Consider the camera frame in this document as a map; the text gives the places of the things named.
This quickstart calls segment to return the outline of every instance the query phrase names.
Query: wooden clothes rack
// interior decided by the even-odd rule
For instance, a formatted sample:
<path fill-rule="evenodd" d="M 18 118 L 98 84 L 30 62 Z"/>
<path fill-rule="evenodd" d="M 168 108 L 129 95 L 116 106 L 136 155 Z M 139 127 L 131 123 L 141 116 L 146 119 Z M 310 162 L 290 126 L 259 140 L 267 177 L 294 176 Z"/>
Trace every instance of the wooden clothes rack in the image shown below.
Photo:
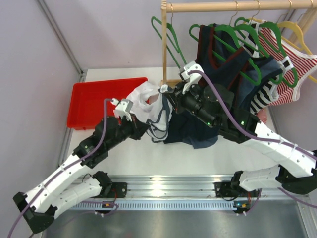
<path fill-rule="evenodd" d="M 257 1 L 239 1 L 239 11 L 251 10 L 278 10 L 278 9 L 306 9 L 298 25 L 305 34 L 317 17 L 317 0 L 261 0 L 261 8 Z M 162 43 L 163 43 L 163 81 L 162 84 L 168 84 L 173 87 L 180 80 L 167 80 L 167 13 L 178 12 L 215 12 L 215 11 L 237 11 L 235 1 L 228 2 L 201 2 L 201 3 L 167 3 L 166 0 L 161 1 L 162 10 Z M 289 40 L 297 44 L 297 37 L 292 33 Z"/>

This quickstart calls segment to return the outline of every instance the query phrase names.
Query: white tabletop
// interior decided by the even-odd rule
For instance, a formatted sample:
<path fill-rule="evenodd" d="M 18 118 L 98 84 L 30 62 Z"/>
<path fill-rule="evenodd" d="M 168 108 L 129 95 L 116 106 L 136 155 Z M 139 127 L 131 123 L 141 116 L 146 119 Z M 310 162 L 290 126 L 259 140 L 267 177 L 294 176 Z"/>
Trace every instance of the white tabletop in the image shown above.
<path fill-rule="evenodd" d="M 168 68 L 167 75 L 168 79 L 178 79 L 178 68 Z M 146 77 L 159 85 L 162 68 L 90 69 L 86 82 L 134 77 Z M 269 113 L 267 125 L 274 130 Z M 68 155 L 92 132 L 73 130 Z M 145 134 L 141 141 L 127 139 L 110 150 L 108 158 L 94 170 L 110 175 L 230 175 L 239 170 L 258 170 L 275 164 L 267 156 L 221 136 L 214 146 L 193 149 L 184 143 L 152 143 Z"/>

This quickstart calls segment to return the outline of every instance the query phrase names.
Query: hanger hook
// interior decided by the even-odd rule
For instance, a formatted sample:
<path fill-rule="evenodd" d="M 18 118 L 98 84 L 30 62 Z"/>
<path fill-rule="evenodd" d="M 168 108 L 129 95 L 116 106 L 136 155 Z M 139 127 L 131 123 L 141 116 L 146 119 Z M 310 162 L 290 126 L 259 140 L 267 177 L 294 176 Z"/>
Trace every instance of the hanger hook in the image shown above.
<path fill-rule="evenodd" d="M 313 2 L 313 0 L 311 0 L 311 4 L 312 4 L 311 8 L 313 8 L 313 7 L 314 7 L 314 2 Z M 303 15 L 305 15 L 306 13 L 307 13 L 307 12 L 304 12 L 303 14 L 301 14 L 301 15 L 299 16 L 299 18 L 297 19 L 297 23 L 298 23 L 299 19 L 301 19 L 301 17 L 302 17 Z"/>
<path fill-rule="evenodd" d="M 260 9 L 261 9 L 261 4 L 260 4 L 260 2 L 259 2 L 258 0 L 257 0 L 257 2 L 258 2 L 258 5 L 259 5 L 258 12 L 257 12 L 255 15 L 253 15 L 253 16 L 252 16 L 252 18 L 251 18 L 251 20 L 250 20 L 250 22 L 249 22 L 249 25 L 251 24 L 251 22 L 252 22 L 253 18 L 254 18 L 256 15 L 258 15 L 258 14 L 259 14 L 259 12 L 260 12 Z"/>
<path fill-rule="evenodd" d="M 236 4 L 237 4 L 237 9 L 236 9 L 236 13 L 230 18 L 229 26 L 231 25 L 232 18 L 233 18 L 234 16 L 236 16 L 236 15 L 238 14 L 238 11 L 239 11 L 239 4 L 238 4 L 238 2 L 237 2 L 237 1 L 234 1 L 234 2 L 236 2 Z"/>
<path fill-rule="evenodd" d="M 173 4 L 172 3 L 170 4 L 170 8 L 172 9 L 172 16 L 170 18 L 170 24 L 173 25 L 172 24 L 172 20 L 173 20 L 173 15 L 174 15 L 174 9 L 173 9 Z"/>
<path fill-rule="evenodd" d="M 279 22 L 279 20 L 281 19 L 282 16 L 288 15 L 288 14 L 290 13 L 290 11 L 292 10 L 292 6 L 293 6 L 292 1 L 291 1 L 291 0 L 288 0 L 288 1 L 289 1 L 289 3 L 290 3 L 290 7 L 289 7 L 288 12 L 287 12 L 287 13 L 284 13 L 284 14 L 282 14 L 282 15 L 280 15 L 276 23 Z"/>

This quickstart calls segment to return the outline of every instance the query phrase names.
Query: red container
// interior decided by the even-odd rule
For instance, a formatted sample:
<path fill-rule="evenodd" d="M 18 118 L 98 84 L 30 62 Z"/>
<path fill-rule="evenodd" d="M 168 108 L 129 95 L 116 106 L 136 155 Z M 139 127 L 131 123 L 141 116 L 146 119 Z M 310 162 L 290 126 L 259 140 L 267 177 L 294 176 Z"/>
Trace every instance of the red container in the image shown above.
<path fill-rule="evenodd" d="M 104 99 L 126 98 L 147 78 L 116 79 L 76 83 L 71 95 L 67 126 L 75 130 L 94 129 L 104 117 Z M 107 103 L 107 115 L 113 116 L 114 105 Z"/>

